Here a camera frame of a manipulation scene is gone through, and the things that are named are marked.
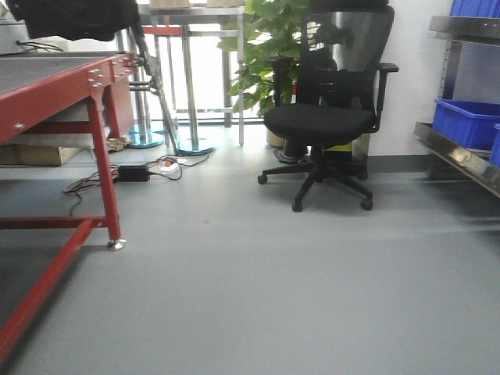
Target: cardboard box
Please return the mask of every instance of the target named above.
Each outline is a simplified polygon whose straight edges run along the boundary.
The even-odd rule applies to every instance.
[[[10,165],[19,163],[20,159],[17,152],[17,145],[0,146],[0,164]]]
[[[17,145],[21,164],[26,166],[61,166],[81,148]]]
[[[25,166],[61,166],[81,148],[7,145],[0,146],[0,164]]]

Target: baseboard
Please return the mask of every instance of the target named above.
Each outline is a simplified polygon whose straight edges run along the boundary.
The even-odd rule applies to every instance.
[[[425,172],[432,155],[369,156],[368,173]]]

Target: power adapter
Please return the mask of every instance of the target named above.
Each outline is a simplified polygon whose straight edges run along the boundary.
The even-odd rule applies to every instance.
[[[146,182],[149,181],[148,166],[119,166],[118,180],[124,182]]]

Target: chair armrest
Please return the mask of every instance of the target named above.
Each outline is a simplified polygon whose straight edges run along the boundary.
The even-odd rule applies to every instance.
[[[380,72],[396,73],[399,71],[399,66],[392,62],[379,62],[377,69]]]
[[[378,94],[377,94],[377,121],[375,127],[370,133],[375,133],[380,129],[380,118],[382,117],[382,109],[384,108],[385,86],[388,81],[389,73],[396,73],[399,71],[399,66],[391,62],[380,62],[377,66],[379,72],[378,80]]]
[[[274,106],[278,107],[281,104],[281,77],[284,69],[289,67],[293,62],[293,57],[273,56],[265,60],[266,63],[273,67],[273,98]]]

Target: black bag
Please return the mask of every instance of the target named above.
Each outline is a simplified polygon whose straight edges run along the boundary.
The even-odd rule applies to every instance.
[[[59,36],[75,41],[111,41],[118,30],[139,22],[135,0],[7,0],[30,38]]]

